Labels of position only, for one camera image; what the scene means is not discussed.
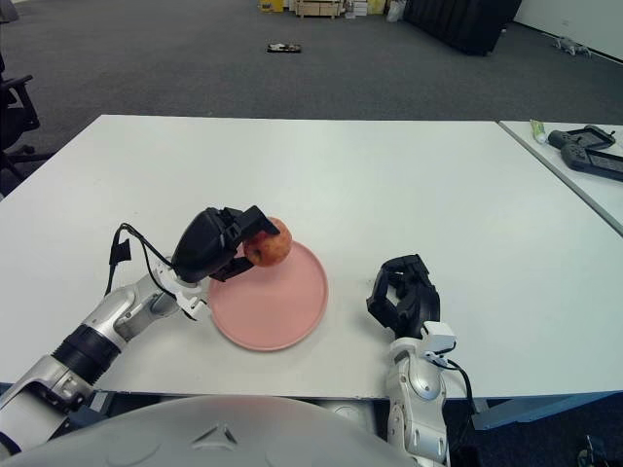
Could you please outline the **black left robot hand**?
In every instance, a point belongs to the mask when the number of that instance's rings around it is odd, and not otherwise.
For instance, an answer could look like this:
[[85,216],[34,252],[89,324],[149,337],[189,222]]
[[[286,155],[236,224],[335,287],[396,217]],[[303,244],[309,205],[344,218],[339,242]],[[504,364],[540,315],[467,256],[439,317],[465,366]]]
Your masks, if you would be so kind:
[[256,205],[244,211],[208,207],[182,234],[171,267],[187,283],[207,277],[225,282],[254,267],[236,254],[240,245],[259,233],[280,234],[280,230]]

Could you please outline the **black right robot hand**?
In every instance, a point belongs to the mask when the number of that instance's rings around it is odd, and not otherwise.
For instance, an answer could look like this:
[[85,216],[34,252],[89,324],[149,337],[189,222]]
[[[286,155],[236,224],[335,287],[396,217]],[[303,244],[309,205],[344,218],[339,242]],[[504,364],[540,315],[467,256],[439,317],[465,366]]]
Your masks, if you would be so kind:
[[418,254],[383,263],[366,305],[397,339],[420,339],[425,321],[440,320],[440,298]]

